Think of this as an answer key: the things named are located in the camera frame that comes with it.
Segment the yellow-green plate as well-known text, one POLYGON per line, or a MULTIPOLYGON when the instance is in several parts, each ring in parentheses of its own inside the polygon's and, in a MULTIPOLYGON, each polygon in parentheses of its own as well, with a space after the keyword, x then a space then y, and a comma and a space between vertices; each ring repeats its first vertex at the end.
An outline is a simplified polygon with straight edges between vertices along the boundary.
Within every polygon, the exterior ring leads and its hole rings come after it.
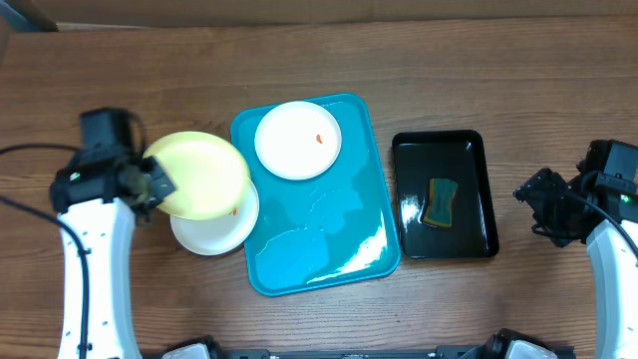
POLYGON ((246 160, 228 141, 203 132, 160 138, 145 151, 167 174, 175 191, 159 204, 163 212, 190 220, 231 213, 247 195, 246 160))

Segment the green yellow sponge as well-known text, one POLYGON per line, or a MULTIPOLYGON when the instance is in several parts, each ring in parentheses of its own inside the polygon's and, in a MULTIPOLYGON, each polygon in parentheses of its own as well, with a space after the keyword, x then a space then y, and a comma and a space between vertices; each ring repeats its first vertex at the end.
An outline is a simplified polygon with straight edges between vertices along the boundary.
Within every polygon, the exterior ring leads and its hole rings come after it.
POLYGON ((458 184, 451 179, 430 179, 428 197, 421 222, 440 228, 451 228, 458 184))

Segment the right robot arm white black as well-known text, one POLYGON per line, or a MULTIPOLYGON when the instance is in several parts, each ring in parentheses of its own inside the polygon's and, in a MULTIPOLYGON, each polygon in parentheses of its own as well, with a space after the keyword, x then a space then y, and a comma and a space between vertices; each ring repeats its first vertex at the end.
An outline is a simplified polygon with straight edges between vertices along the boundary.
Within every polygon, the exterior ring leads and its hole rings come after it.
POLYGON ((557 247, 585 245, 595 283, 596 358, 637 356, 637 220, 620 208, 637 201, 594 188, 597 172, 571 182, 542 169, 513 196, 532 209, 531 230, 557 247))

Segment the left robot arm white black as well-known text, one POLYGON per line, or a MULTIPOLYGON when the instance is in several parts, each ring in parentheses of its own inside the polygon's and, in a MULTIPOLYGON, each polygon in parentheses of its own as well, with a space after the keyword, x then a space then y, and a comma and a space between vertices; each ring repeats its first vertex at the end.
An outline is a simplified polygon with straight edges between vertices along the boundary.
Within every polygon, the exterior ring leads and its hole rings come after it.
POLYGON ((136 222, 174 185, 154 158, 76 157, 50 188, 64 246, 61 358, 139 358, 130 254, 136 222))

